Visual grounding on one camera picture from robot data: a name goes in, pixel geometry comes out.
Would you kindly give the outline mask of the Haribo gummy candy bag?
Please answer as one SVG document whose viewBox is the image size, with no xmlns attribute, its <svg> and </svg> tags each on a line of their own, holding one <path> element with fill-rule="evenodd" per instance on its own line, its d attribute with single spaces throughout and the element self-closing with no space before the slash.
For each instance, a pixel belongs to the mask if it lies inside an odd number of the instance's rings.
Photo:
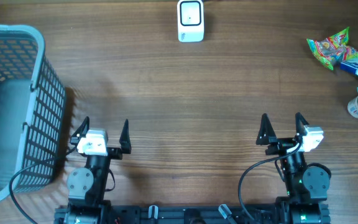
<svg viewBox="0 0 358 224">
<path fill-rule="evenodd" d="M 358 58 L 358 50 L 348 45 L 349 27 L 321 41 L 306 41 L 313 56 L 329 70 L 343 61 Z"/>
</svg>

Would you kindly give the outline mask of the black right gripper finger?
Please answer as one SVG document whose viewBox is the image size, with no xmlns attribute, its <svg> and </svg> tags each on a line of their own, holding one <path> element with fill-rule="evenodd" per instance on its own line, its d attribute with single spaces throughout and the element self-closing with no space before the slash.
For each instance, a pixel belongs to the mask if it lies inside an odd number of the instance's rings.
<svg viewBox="0 0 358 224">
<path fill-rule="evenodd" d="M 270 145 L 277 143 L 277 137 L 267 113 L 264 113 L 261 117 L 260 129 L 255 143 L 256 145 Z"/>
<path fill-rule="evenodd" d="M 309 125 L 309 122 L 303 117 L 300 112 L 295 114 L 295 126 L 296 126 L 296 134 L 300 136 L 304 136 L 306 134 L 305 126 Z"/>
</svg>

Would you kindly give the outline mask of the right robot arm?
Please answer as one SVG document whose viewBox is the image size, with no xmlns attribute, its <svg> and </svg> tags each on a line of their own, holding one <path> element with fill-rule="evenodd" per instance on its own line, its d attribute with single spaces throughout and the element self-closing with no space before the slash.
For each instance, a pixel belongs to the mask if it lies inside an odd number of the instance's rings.
<svg viewBox="0 0 358 224">
<path fill-rule="evenodd" d="M 266 145 L 265 154 L 276 156 L 275 166 L 285 183 L 286 197 L 275 201 L 275 223 L 329 223 L 327 200 L 331 171 L 319 163 L 307 163 L 304 153 L 316 149 L 324 138 L 319 126 L 312 126 L 301 113 L 295 115 L 296 134 L 278 138 L 269 117 L 261 117 L 257 145 Z"/>
</svg>

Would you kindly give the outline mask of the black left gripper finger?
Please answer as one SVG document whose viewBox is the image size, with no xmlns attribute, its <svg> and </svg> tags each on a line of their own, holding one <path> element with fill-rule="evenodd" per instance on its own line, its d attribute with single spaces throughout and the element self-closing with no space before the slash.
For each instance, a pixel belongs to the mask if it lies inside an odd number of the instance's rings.
<svg viewBox="0 0 358 224">
<path fill-rule="evenodd" d="M 129 120 L 128 119 L 126 119 L 124 122 L 121 136 L 119 138 L 119 144 L 121 145 L 121 151 L 123 154 L 131 154 L 132 146 L 131 146 L 131 140 L 130 140 L 130 136 L 129 136 Z"/>
<path fill-rule="evenodd" d="M 79 128 L 71 135 L 70 144 L 77 146 L 80 139 L 86 136 L 86 133 L 88 132 L 89 128 L 90 118 L 86 116 Z"/>
</svg>

